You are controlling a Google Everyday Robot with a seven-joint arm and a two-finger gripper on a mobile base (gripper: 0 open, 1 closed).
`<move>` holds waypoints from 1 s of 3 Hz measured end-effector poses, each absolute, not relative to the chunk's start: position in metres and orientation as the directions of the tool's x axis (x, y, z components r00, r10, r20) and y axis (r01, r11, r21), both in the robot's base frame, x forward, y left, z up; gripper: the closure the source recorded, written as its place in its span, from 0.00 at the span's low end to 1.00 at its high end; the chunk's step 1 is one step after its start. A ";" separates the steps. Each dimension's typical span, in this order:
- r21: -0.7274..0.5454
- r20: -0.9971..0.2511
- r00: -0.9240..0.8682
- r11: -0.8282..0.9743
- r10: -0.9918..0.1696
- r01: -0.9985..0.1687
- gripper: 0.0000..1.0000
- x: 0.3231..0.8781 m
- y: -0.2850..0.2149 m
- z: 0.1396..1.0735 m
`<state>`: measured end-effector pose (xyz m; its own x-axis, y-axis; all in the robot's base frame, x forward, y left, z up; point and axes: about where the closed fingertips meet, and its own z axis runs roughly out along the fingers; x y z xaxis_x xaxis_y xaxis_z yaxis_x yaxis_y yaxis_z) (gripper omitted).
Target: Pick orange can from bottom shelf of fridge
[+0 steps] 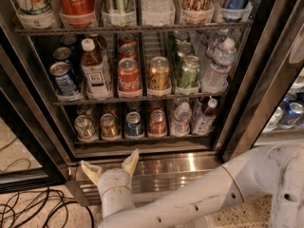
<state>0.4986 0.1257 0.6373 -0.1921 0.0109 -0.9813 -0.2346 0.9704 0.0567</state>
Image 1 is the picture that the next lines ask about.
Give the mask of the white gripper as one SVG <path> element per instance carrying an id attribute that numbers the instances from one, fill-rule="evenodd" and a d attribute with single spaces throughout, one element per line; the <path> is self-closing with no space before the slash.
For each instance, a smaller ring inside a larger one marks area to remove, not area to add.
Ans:
<path id="1" fill-rule="evenodd" d="M 98 187 L 104 218 L 135 206 L 132 198 L 131 177 L 135 173 L 138 160 L 139 150 L 135 149 L 123 161 L 123 169 L 114 168 L 105 172 L 98 165 L 81 161 L 84 173 Z"/>

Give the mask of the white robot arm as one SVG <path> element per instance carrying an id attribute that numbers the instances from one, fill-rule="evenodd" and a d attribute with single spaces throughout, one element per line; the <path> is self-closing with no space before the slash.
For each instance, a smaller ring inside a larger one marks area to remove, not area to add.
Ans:
<path id="1" fill-rule="evenodd" d="M 271 195 L 271 228 L 303 228 L 304 146 L 261 146 L 244 152 L 182 188 L 136 207 L 131 179 L 139 160 L 135 150 L 120 168 L 81 162 L 103 204 L 98 228 L 169 228 Z"/>

